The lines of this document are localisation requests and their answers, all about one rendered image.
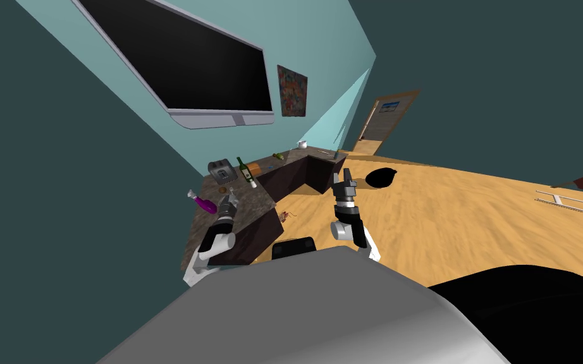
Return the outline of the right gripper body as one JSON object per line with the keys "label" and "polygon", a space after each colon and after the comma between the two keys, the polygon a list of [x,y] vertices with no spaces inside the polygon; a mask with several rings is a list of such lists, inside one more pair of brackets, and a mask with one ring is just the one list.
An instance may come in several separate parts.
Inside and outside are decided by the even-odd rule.
{"label": "right gripper body", "polygon": [[340,181],[331,185],[337,203],[353,203],[356,195],[356,181]]}

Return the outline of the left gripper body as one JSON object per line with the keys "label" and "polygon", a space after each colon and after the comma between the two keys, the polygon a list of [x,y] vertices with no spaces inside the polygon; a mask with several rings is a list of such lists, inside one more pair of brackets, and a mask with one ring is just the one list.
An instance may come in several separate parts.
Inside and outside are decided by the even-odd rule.
{"label": "left gripper body", "polygon": [[233,205],[233,202],[237,200],[236,197],[231,198],[230,195],[226,195],[222,198],[218,207],[218,217],[219,218],[234,218],[237,212],[237,207]]}

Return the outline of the purple spray bottle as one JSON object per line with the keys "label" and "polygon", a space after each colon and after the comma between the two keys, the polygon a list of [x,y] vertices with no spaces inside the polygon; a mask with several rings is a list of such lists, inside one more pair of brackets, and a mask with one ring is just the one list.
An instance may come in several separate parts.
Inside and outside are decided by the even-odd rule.
{"label": "purple spray bottle", "polygon": [[193,190],[187,192],[187,197],[192,199],[202,210],[209,214],[216,214],[218,212],[218,207],[214,202],[200,198]]}

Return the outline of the grey toaster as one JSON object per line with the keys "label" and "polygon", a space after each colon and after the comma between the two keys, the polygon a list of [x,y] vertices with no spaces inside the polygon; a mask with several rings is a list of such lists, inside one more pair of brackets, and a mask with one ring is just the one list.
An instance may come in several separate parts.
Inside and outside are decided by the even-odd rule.
{"label": "grey toaster", "polygon": [[231,165],[228,159],[221,159],[214,162],[209,162],[207,165],[209,175],[215,180],[218,185],[224,185],[237,179],[235,168]]}

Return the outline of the green wine bottle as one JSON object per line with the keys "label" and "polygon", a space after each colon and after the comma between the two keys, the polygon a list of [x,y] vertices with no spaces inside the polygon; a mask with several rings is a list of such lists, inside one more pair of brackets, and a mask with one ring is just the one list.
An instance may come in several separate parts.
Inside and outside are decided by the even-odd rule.
{"label": "green wine bottle", "polygon": [[249,167],[243,163],[242,159],[240,157],[236,158],[239,164],[239,170],[242,173],[242,175],[244,176],[245,180],[253,187],[256,188],[257,187],[257,183],[255,182],[255,178],[252,175],[252,172],[250,172]]}

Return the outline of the black round floor object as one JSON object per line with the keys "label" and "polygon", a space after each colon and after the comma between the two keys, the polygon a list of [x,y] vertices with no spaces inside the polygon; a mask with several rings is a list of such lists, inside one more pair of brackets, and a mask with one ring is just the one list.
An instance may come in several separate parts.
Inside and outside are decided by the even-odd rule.
{"label": "black round floor object", "polygon": [[397,171],[390,167],[383,167],[370,172],[365,177],[365,182],[372,188],[386,188],[389,187],[396,175]]}

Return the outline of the wooden door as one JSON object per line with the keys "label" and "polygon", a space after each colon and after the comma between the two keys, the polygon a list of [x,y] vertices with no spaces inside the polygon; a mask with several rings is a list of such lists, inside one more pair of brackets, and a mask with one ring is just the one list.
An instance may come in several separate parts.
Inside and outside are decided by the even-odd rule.
{"label": "wooden door", "polygon": [[417,89],[377,98],[359,132],[352,152],[375,155],[419,94],[420,90]]}

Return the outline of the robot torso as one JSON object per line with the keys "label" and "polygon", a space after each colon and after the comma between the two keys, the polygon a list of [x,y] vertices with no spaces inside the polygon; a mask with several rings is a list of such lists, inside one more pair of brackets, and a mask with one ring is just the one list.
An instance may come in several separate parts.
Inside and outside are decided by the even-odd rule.
{"label": "robot torso", "polygon": [[213,272],[97,364],[509,364],[434,291],[348,246]]}

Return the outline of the colourful wall picture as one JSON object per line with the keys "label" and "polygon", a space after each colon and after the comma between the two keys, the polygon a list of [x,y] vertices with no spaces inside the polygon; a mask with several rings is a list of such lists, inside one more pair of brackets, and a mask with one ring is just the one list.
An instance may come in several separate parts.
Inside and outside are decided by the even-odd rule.
{"label": "colourful wall picture", "polygon": [[305,118],[307,77],[277,65],[281,114],[284,118]]}

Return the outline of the large black wall television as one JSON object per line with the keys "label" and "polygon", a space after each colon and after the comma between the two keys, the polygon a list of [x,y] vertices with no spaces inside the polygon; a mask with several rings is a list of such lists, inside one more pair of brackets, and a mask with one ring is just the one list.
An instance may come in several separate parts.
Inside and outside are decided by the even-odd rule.
{"label": "large black wall television", "polygon": [[165,0],[72,0],[189,130],[275,120],[264,50]]}

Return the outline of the white metal rail frame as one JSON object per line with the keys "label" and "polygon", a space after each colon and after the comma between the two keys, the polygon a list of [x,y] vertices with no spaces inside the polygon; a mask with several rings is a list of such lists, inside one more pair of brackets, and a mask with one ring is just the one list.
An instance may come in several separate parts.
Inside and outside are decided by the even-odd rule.
{"label": "white metal rail frame", "polygon": [[583,213],[583,200],[565,197],[559,194],[540,190],[536,190],[536,193],[540,194],[540,197],[536,197],[534,199],[537,202],[542,202],[547,205],[553,205],[563,209],[572,210],[574,212]]}

